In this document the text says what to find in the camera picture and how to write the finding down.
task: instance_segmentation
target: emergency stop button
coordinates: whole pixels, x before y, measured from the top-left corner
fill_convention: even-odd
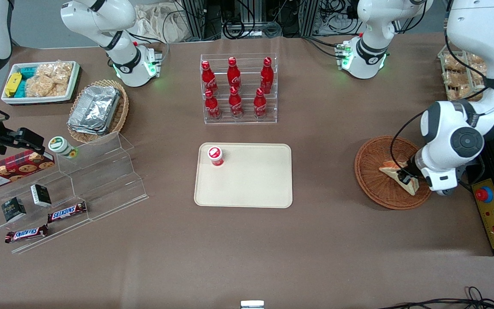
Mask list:
[[[493,191],[488,186],[483,186],[474,192],[476,199],[484,203],[490,203],[493,200]]]

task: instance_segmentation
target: snickers bar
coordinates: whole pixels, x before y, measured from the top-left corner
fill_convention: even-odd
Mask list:
[[[87,206],[85,202],[81,202],[72,207],[68,207],[67,209],[63,209],[61,211],[57,211],[55,213],[49,213],[47,215],[47,223],[51,223],[56,220],[64,219],[66,217],[70,217],[71,215],[76,215],[78,213],[82,213],[87,211]]]
[[[15,241],[24,239],[34,239],[39,237],[47,237],[49,235],[49,229],[45,224],[42,227],[36,227],[35,229],[29,229],[24,231],[8,232],[5,236],[5,242],[10,244]]]

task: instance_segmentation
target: bread slice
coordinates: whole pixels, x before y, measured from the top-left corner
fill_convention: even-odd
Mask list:
[[[401,167],[406,167],[407,163],[406,162],[398,162]],[[398,171],[400,170],[400,167],[398,167],[394,161],[384,161],[383,166],[379,167],[379,170],[383,172],[384,174],[390,176],[393,180],[396,180],[398,184],[402,188],[404,188],[405,191],[409,192],[410,195],[415,195],[417,193],[417,190],[419,188],[418,184],[418,179],[416,178],[411,178],[409,180],[408,184],[404,184],[403,182],[400,181],[398,178]]]

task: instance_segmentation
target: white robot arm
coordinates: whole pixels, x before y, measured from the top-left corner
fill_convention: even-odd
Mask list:
[[[494,0],[454,0],[446,36],[484,59],[489,88],[478,102],[437,101],[422,115],[420,130],[427,144],[402,176],[422,176],[440,194],[457,186],[456,169],[476,158],[485,140],[494,138]]]
[[[386,57],[386,50],[396,34],[395,20],[423,14],[433,0],[359,0],[357,14],[367,26],[363,36],[344,41],[341,68],[352,76],[368,79],[375,76]]]
[[[128,0],[74,0],[62,5],[60,16],[68,29],[106,50],[127,86],[142,86],[156,76],[154,50],[135,46],[126,32],[136,22]]]

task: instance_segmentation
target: aluminum foil container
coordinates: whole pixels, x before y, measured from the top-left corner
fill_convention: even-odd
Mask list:
[[[77,101],[67,125],[71,130],[80,133],[108,133],[120,95],[119,90],[112,86],[88,87]]]

